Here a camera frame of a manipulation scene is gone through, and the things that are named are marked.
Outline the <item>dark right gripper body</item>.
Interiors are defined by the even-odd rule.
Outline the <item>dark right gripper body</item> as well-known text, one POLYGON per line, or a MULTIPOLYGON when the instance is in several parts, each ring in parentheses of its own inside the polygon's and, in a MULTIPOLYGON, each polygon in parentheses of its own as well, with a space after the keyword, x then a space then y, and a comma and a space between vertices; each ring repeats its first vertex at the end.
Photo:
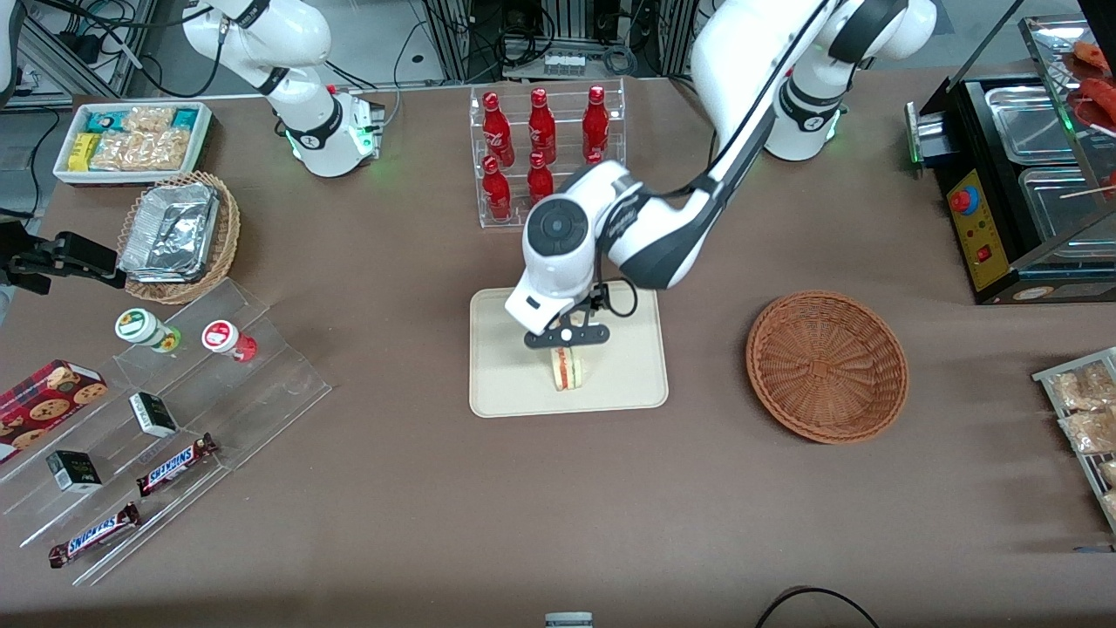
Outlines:
POLYGON ((1 283, 35 294, 48 294, 56 240, 28 234, 22 222, 1 223, 1 283))

